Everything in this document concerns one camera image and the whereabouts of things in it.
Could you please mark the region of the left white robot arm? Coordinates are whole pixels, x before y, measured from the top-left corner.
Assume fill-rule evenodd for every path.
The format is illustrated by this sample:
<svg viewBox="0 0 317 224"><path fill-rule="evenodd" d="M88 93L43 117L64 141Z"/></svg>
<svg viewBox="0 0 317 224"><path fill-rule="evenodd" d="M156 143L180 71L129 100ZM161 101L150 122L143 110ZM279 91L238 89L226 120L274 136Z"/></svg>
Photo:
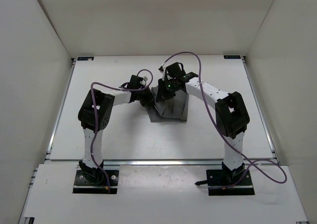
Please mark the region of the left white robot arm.
<svg viewBox="0 0 317 224"><path fill-rule="evenodd" d="M80 108L78 119L85 137L84 158L79 162L86 179L93 185L103 185L110 190L109 175L104 170L102 158L102 136L107 127L112 108L128 104L149 91L145 78L133 76L130 82L119 88L113 88L99 82L93 82Z"/></svg>

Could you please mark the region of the grey pleated skirt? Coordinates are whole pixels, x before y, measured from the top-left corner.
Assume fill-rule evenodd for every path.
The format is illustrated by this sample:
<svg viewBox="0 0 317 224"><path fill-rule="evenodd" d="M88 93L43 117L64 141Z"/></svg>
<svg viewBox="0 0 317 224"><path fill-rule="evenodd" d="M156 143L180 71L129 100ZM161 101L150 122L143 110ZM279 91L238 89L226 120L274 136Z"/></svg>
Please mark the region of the grey pleated skirt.
<svg viewBox="0 0 317 224"><path fill-rule="evenodd" d="M188 119L189 95L184 91L176 91L175 97L156 102L158 86L151 88L154 104L147 107L147 113L151 122L186 122Z"/></svg>

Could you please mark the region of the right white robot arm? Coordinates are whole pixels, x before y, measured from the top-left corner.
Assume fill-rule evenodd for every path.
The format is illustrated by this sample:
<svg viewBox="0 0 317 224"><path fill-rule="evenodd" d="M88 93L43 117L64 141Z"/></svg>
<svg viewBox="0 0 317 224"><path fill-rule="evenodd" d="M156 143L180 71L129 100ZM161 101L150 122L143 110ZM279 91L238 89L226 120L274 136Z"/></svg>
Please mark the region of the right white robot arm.
<svg viewBox="0 0 317 224"><path fill-rule="evenodd" d="M168 73L164 70L158 82L158 102L176 96L177 91L183 91L202 100L207 109L214 109L215 118L211 121L224 139L222 180L230 185L237 182L245 170L243 138L250 122L242 95L222 91L202 81L193 72Z"/></svg>

